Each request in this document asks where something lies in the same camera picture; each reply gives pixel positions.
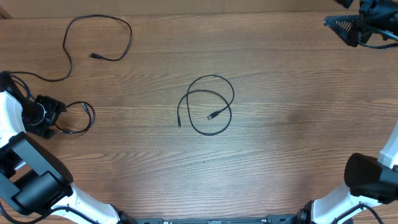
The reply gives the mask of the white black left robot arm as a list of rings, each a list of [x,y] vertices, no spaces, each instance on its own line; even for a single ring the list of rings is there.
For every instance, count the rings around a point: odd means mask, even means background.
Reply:
[[[67,167],[28,134],[49,139],[67,106],[33,97],[11,72],[1,72],[1,199],[22,215],[55,215],[75,223],[134,223],[124,211],[79,189]]]

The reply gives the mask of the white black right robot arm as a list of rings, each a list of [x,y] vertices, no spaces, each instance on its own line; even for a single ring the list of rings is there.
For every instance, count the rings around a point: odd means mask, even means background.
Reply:
[[[379,34],[397,47],[397,2],[362,0],[357,15],[328,16],[323,21],[346,45],[368,46]],[[394,129],[378,157],[352,154],[345,166],[344,181],[328,195],[309,201],[287,223],[352,223],[353,217],[369,210],[381,223],[374,207],[397,200],[397,130]]]

